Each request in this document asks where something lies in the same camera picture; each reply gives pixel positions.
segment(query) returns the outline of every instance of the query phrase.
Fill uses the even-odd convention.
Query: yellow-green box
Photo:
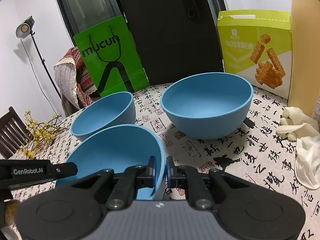
[[[292,69],[290,13],[221,11],[218,18],[224,69],[252,85],[289,97]]]

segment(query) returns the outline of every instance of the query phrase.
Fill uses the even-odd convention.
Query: black tripod pole
[[[50,81],[51,81],[52,85],[54,86],[54,89],[56,90],[57,94],[58,94],[59,97],[61,98],[61,95],[60,95],[60,93],[59,93],[59,90],[57,89],[56,85],[54,84],[54,82],[53,82],[53,80],[52,80],[52,78],[51,78],[51,76],[50,76],[50,74],[49,74],[49,72],[48,72],[48,69],[47,69],[47,67],[46,67],[45,64],[44,64],[44,59],[43,59],[43,58],[41,57],[41,55],[40,55],[40,52],[39,52],[39,49],[38,49],[38,47],[37,47],[35,38],[33,37],[33,34],[35,34],[35,33],[33,33],[32,30],[30,30],[31,38],[32,38],[32,40],[33,40],[33,43],[35,44],[35,47],[36,47],[36,50],[37,50],[37,52],[38,52],[38,55],[39,55],[39,57],[40,57],[40,59],[41,59],[42,65],[43,65],[43,67],[44,67],[44,69],[45,69],[48,77],[50,78]]]

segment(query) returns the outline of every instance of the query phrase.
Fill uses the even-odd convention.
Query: tablecloth
[[[179,131],[160,106],[160,96],[170,84],[150,86],[134,93],[136,124],[150,129],[162,140],[166,154],[180,165],[191,165],[199,172],[218,168],[270,190],[285,194],[298,201],[306,213],[306,222],[298,240],[320,238],[320,189],[307,190],[294,174],[295,143],[276,135],[280,115],[287,100],[254,87],[254,95],[246,124],[232,134],[216,140],[190,138]],[[70,127],[81,111],[63,120]],[[37,159],[50,159],[63,163],[72,150],[81,143],[69,131],[57,136],[51,147],[36,155]],[[11,159],[25,159],[16,154]],[[53,189],[55,182],[13,191],[21,201]],[[182,189],[166,187],[165,199],[183,199]]]

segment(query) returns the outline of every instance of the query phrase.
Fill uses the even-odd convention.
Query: light stand
[[[49,72],[48,72],[48,69],[47,67],[45,66],[45,63],[44,63],[44,59],[41,57],[40,55],[40,52],[39,52],[39,49],[38,49],[38,46],[36,44],[36,41],[35,41],[35,38],[33,37],[33,35],[35,34],[33,31],[32,31],[32,27],[33,27],[33,24],[35,23],[34,19],[32,18],[32,16],[30,16],[28,19],[26,19],[22,24],[20,24],[17,29],[16,29],[16,36],[19,38],[19,39],[24,39],[26,38],[29,34],[31,35],[31,38],[33,40],[33,43],[36,47],[36,50],[38,52],[38,55],[41,59],[41,63],[54,87],[54,89],[56,90],[58,96],[61,98],[61,95],[59,93],[59,90],[57,89],[56,85],[54,84]]]

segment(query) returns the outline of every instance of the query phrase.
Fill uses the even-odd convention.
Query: bowl rim
[[[81,147],[81,145],[83,145],[86,141],[88,141],[89,139],[91,139],[92,137],[96,136],[97,134],[104,132],[105,130],[111,130],[117,127],[121,127],[121,126],[132,126],[132,127],[136,127],[137,129],[143,129],[146,132],[148,132],[150,135],[153,136],[153,138],[156,139],[156,142],[158,143],[159,149],[160,149],[160,154],[161,154],[161,165],[160,165],[160,173],[159,173],[159,178],[156,182],[156,186],[155,186],[155,190],[153,190],[152,194],[148,197],[148,199],[146,200],[151,200],[153,199],[153,197],[155,196],[157,190],[160,188],[162,180],[164,178],[164,174],[165,174],[165,167],[166,167],[166,162],[165,162],[165,150],[163,147],[162,142],[160,141],[159,137],[153,133],[151,130],[149,130],[148,128],[145,128],[143,126],[139,126],[136,124],[119,124],[119,125],[114,125],[114,126],[110,126],[108,128],[105,128],[101,131],[98,131],[96,133],[94,133],[93,135],[89,136],[87,139],[85,139],[83,142],[81,142],[76,148],[73,149],[73,151],[70,153],[70,155],[67,157],[67,159],[65,159],[65,163],[68,162],[69,158],[73,155],[73,153],[79,148]]]
[[[128,105],[125,107],[125,109],[123,109],[122,112],[120,112],[116,117],[114,117],[112,120],[110,120],[108,123],[102,125],[101,127],[97,128],[97,129],[95,129],[95,130],[92,130],[92,131],[90,131],[90,132],[87,132],[87,133],[75,133],[75,132],[73,131],[73,125],[75,124],[76,120],[81,116],[81,114],[83,114],[85,111],[87,111],[87,110],[88,110],[91,106],[93,106],[94,104],[98,103],[100,100],[106,99],[107,97],[113,96],[113,95],[115,95],[115,94],[120,94],[120,93],[129,94],[129,95],[131,96],[131,98],[130,98],[130,102],[129,102]],[[116,92],[116,93],[112,93],[112,94],[110,94],[110,95],[107,95],[107,96],[105,96],[105,97],[103,97],[103,98],[100,98],[99,100],[93,102],[91,105],[87,106],[87,107],[75,118],[75,120],[72,122],[72,125],[71,125],[71,127],[70,127],[70,132],[71,132],[71,134],[74,135],[74,136],[85,136],[85,135],[88,135],[88,134],[97,132],[98,130],[100,130],[100,129],[103,128],[104,126],[110,124],[110,123],[113,122],[115,119],[117,119],[121,114],[123,114],[123,113],[130,107],[130,105],[132,104],[132,102],[133,102],[133,95],[132,95],[130,92],[128,92],[128,91],[120,91],[120,92]]]
[[[229,112],[226,112],[226,113],[221,114],[221,115],[213,115],[213,116],[201,117],[201,118],[199,118],[199,117],[184,116],[184,115],[181,115],[181,114],[176,114],[176,113],[168,110],[168,109],[164,106],[164,104],[163,104],[163,102],[162,102],[162,99],[163,99],[165,93],[166,93],[172,86],[174,86],[175,84],[177,84],[177,83],[179,83],[179,82],[182,82],[182,81],[185,80],[185,79],[192,78],[192,77],[195,77],[195,76],[200,76],[200,75],[207,75],[207,74],[223,74],[223,75],[230,75],[230,76],[236,76],[236,77],[238,77],[238,78],[241,78],[242,80],[244,80],[244,81],[249,85],[249,87],[250,87],[250,89],[251,89],[251,94],[250,94],[249,98],[248,98],[248,99],[246,100],[246,102],[244,102],[242,105],[238,106],[237,108],[235,108],[235,109],[233,109],[233,110],[231,110],[231,111],[229,111]],[[189,77],[180,79],[179,81],[177,81],[177,82],[173,83],[172,85],[170,85],[170,87],[168,87],[168,88],[166,89],[166,91],[161,95],[160,105],[161,105],[161,107],[163,108],[163,110],[164,110],[166,113],[168,112],[169,114],[172,114],[172,115],[177,116],[177,117],[185,118],[185,119],[200,120],[200,119],[210,119],[210,118],[222,117],[222,116],[225,116],[225,115],[227,115],[227,114],[234,113],[234,112],[236,112],[236,111],[244,108],[244,107],[252,100],[252,97],[253,97],[253,87],[252,87],[252,85],[250,84],[250,82],[247,81],[245,78],[240,77],[240,76],[235,75],[235,74],[225,73],[225,72],[207,72],[207,73],[196,74],[196,75],[192,75],[192,76],[189,76]]]

